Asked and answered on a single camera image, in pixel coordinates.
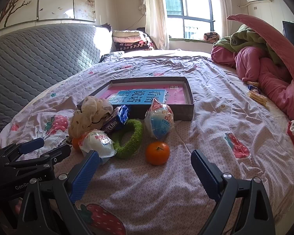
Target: gray box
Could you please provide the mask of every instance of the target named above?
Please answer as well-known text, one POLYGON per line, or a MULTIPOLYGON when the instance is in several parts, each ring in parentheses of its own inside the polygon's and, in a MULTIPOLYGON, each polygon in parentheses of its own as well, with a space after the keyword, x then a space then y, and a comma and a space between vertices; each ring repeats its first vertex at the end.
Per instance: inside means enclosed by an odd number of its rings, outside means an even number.
MULTIPOLYGON (((191 87, 187 81, 187 78, 185 77, 143 77, 143 78, 127 78, 127 79, 117 79, 117 80, 111 80, 98 88, 96 91, 92 92, 90 96, 96 96, 100 97, 102 94, 107 91, 111 86, 115 85, 128 85, 131 84, 135 86, 135 83, 138 83, 139 85, 146 85, 148 87, 148 84, 154 85, 154 84, 178 84, 183 83, 183 91, 184 96, 186 97, 186 103, 187 104, 168 104, 173 111, 174 120, 182 120, 182 121, 192 121, 193 119, 193 113, 194 113, 194 99, 193 94, 191 92, 191 87)), ((77 108, 80 110, 82 107, 83 101, 81 101, 77 108)), ((120 104, 113 104, 113 108, 115 109, 120 104)), ((150 108, 150 104, 132 104, 131 110, 129 113, 129 118, 139 118, 144 119, 145 114, 147 110, 150 108)))

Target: wire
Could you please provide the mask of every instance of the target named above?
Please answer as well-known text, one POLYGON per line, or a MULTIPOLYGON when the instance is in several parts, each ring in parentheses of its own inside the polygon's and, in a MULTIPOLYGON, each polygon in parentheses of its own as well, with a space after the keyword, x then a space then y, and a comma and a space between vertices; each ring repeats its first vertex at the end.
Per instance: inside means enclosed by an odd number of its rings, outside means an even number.
POLYGON ((143 18, 144 15, 141 16, 141 18, 139 20, 137 20, 134 24, 132 24, 130 27, 126 28, 125 30, 128 30, 129 28, 131 28, 132 26, 136 25, 142 18, 143 18))
POLYGON ((245 5, 238 5, 239 8, 244 8, 247 7, 248 5, 250 5, 250 2, 246 3, 245 5))

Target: bed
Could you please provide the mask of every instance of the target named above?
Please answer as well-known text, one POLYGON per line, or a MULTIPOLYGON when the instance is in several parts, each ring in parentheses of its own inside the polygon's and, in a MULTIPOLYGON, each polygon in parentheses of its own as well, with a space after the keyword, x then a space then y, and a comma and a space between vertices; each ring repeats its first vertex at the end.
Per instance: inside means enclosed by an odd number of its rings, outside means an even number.
MULTIPOLYGON (((276 224, 284 227, 283 218, 294 203, 294 146, 285 133, 288 117, 271 101, 265 108, 247 97, 247 87, 236 71, 214 64, 206 53, 113 53, 34 98, 2 130, 0 148, 42 136, 44 148, 22 159, 38 157, 68 138, 67 126, 55 135, 46 134, 52 117, 69 121, 76 105, 111 79, 146 76, 186 76, 195 102, 193 121, 175 122, 165 140, 171 155, 164 166, 152 167, 145 162, 143 150, 152 139, 144 132, 146 140, 138 154, 128 160, 113 158, 100 167, 83 199, 76 203, 91 229, 96 234, 197 234, 214 202, 191 167, 194 149, 200 149, 209 161, 236 178, 260 177, 276 224), (229 132, 249 148, 249 158, 234 157, 224 138, 229 132), (118 220, 117 224, 101 222, 105 215, 111 217, 108 221, 118 220)), ((72 151, 55 166, 56 174, 68 173, 82 158, 72 151)), ((233 222, 232 216, 226 231, 233 222)))

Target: blue snack package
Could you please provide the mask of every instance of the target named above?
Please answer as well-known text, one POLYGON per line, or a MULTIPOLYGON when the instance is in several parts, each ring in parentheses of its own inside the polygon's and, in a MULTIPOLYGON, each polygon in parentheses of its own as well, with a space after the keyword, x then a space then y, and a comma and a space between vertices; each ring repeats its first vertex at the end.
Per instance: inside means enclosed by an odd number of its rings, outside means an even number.
POLYGON ((256 86, 254 86, 254 85, 248 85, 247 87, 248 87, 248 90, 250 90, 250 91, 257 90, 258 93, 260 94, 260 89, 259 89, 259 87, 256 87, 256 86))
POLYGON ((122 127, 126 124, 127 120, 129 119, 129 110, 130 108, 127 105, 117 106, 113 110, 112 114, 109 117, 107 117, 106 121, 103 123, 101 127, 101 130, 108 134, 122 129, 122 127))

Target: metal screw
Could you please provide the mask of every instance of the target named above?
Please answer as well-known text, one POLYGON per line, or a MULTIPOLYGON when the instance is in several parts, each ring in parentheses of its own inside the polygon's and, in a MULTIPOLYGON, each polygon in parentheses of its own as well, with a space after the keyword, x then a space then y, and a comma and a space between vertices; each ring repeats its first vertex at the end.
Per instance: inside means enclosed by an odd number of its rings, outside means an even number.
POLYGON ((68 176, 67 176, 66 174, 61 174, 61 175, 59 176, 59 179, 60 179, 60 180, 65 180, 67 177, 68 177, 68 176))
POLYGON ((31 184, 36 183, 36 182, 37 182, 37 179, 36 179, 36 178, 32 178, 29 182, 30 182, 31 184))
POLYGON ((260 183, 260 182, 261 182, 261 178, 259 178, 259 177, 254 177, 254 181, 255 181, 256 183, 260 183))
POLYGON ((230 178, 232 178, 232 175, 229 174, 229 173, 224 173, 224 174, 223 174, 223 177, 224 177, 225 179, 230 179, 230 178))

